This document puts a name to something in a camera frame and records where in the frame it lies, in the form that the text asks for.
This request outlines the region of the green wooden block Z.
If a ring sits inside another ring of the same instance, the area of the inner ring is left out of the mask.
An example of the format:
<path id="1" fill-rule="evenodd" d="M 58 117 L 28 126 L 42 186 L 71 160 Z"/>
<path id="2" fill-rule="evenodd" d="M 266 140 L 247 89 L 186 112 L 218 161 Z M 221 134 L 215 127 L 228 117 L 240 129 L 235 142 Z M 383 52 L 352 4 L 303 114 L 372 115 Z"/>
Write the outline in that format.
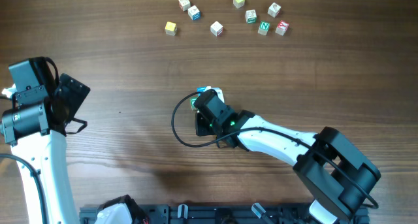
<path id="1" fill-rule="evenodd" d="M 197 100 L 197 97 L 191 98 L 190 99 L 190 106 L 192 110 L 197 110 L 197 108 L 195 107 L 194 103 Z"/>

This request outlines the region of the blue wooden letter block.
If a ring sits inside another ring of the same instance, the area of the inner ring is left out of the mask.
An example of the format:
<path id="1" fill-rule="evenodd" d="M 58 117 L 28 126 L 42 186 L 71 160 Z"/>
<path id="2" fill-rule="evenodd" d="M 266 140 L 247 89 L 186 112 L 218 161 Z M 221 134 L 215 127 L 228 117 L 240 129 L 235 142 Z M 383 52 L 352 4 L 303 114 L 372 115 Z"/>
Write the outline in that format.
<path id="1" fill-rule="evenodd" d="M 198 87 L 197 88 L 197 92 L 198 92 L 198 94 L 200 95 L 201 93 L 203 93 L 203 92 L 205 92 L 205 91 L 207 91 L 207 90 L 209 90 L 209 89 L 211 89 L 212 87 L 211 86 L 202 86 L 202 87 Z"/>

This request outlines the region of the dark green block Z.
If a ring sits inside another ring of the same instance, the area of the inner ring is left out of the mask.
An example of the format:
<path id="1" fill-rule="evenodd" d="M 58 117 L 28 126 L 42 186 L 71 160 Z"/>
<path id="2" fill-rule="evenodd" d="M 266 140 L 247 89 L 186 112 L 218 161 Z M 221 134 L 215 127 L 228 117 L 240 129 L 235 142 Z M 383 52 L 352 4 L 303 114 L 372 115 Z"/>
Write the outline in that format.
<path id="1" fill-rule="evenodd" d="M 247 10 L 245 13 L 245 19 L 247 24 L 253 24 L 257 21 L 257 13 L 255 9 Z"/>

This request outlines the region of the yellow wooden block top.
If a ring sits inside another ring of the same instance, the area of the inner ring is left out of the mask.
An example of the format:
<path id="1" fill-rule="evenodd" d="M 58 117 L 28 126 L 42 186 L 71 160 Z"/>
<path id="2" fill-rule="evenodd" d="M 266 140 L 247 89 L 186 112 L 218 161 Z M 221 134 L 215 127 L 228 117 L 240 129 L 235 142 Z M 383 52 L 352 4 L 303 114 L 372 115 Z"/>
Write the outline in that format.
<path id="1" fill-rule="evenodd" d="M 233 0 L 233 5 L 236 8 L 241 8 L 241 7 L 243 7 L 245 5 L 245 1 L 246 0 Z"/>

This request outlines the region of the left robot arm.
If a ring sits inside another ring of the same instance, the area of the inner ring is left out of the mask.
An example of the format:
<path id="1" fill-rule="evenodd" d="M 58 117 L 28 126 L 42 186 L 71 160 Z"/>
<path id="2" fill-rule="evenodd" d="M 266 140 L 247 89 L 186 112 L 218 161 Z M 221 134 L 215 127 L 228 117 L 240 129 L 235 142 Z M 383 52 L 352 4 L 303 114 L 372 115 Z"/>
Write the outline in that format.
<path id="1" fill-rule="evenodd" d="M 1 117 L 1 135 L 17 162 L 30 223 L 147 223 L 148 216 L 129 196 L 105 202 L 90 216 L 77 212 L 67 170 L 66 127 L 77 119 L 90 88 L 63 73 L 49 57 L 32 57 L 11 64 L 14 85 L 1 98 L 12 107 Z"/>

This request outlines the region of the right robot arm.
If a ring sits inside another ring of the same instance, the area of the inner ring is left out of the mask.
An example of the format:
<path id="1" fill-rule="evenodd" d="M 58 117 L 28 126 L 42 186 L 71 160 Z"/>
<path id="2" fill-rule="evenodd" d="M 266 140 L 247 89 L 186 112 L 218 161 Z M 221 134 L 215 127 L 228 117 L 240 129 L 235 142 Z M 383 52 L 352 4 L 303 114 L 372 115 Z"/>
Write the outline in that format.
<path id="1" fill-rule="evenodd" d="M 202 92 L 193 105 L 211 134 L 229 147 L 291 165 L 313 195 L 309 212 L 320 223 L 350 221 L 366 200 L 377 208 L 370 192 L 380 171 L 338 130 L 324 127 L 320 133 L 306 133 L 284 128 L 253 112 L 236 112 L 214 89 Z"/>

